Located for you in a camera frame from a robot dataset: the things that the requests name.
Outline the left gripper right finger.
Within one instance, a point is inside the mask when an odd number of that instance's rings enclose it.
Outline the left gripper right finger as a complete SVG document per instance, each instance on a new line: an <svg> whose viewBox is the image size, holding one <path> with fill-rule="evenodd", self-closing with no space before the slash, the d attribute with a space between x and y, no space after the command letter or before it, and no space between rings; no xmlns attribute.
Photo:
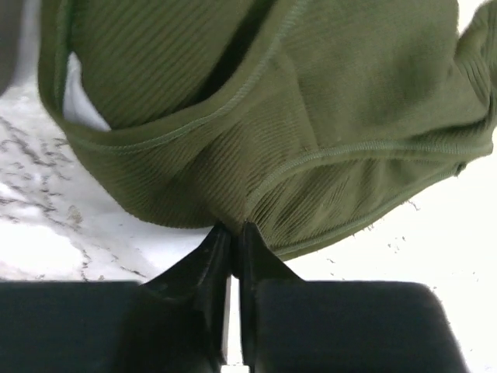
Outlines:
<svg viewBox="0 0 497 373"><path fill-rule="evenodd" d="M246 223L237 244L244 363L253 372L457 373L467 365L423 284L306 281Z"/></svg>

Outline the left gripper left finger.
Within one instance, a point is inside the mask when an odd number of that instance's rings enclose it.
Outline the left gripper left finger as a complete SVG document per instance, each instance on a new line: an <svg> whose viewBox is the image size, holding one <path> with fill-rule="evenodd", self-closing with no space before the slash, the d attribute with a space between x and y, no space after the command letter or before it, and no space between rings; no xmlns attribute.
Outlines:
<svg viewBox="0 0 497 373"><path fill-rule="evenodd" d="M231 235L135 281L4 281L3 372L218 372Z"/></svg>

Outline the olive green underwear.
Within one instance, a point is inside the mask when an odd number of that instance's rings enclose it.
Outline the olive green underwear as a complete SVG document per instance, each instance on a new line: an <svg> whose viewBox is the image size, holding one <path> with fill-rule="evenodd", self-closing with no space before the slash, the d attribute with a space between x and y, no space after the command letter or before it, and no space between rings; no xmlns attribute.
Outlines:
<svg viewBox="0 0 497 373"><path fill-rule="evenodd" d="M284 260L492 151L496 3L45 1L40 98L157 225L257 224Z"/></svg>

